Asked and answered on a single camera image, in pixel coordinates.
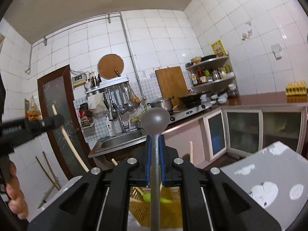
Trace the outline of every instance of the gas stove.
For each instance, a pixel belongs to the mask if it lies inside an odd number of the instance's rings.
[[[193,108],[189,108],[189,109],[184,109],[183,111],[180,112],[173,112],[172,114],[170,114],[170,123],[173,122],[177,122],[179,120],[182,120],[186,117],[192,116],[196,113],[199,113],[201,111],[204,111],[208,108],[212,107],[212,104],[210,102],[201,102],[201,104],[199,106],[193,107]]]

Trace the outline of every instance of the human hand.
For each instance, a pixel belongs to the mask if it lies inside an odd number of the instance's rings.
[[[16,167],[13,162],[10,162],[10,175],[12,178],[6,188],[7,195],[11,198],[9,208],[19,219],[25,219],[29,214],[28,205],[20,189],[19,180],[16,176]]]

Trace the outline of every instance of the sink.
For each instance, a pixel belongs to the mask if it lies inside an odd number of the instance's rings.
[[[102,141],[100,149],[106,149],[110,147],[117,147],[119,145],[125,145],[143,136],[145,136],[145,134],[141,132],[140,130],[133,130],[128,133],[121,134],[119,136],[114,136],[114,137],[108,138],[107,140]]]

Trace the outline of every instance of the stainless steel sink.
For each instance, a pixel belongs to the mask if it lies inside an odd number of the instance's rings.
[[[125,134],[119,134],[108,139],[98,140],[89,154],[89,158],[101,156],[129,146],[142,143],[146,140],[147,134],[142,129],[135,129]]]

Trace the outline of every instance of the plastic basket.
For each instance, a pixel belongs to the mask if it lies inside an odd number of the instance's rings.
[[[150,193],[150,188],[141,188],[144,193]],[[161,203],[161,228],[182,228],[182,209],[179,187],[163,187],[161,198],[173,200],[170,203]],[[150,227],[150,202],[145,202],[141,194],[131,188],[129,210],[141,226]]]

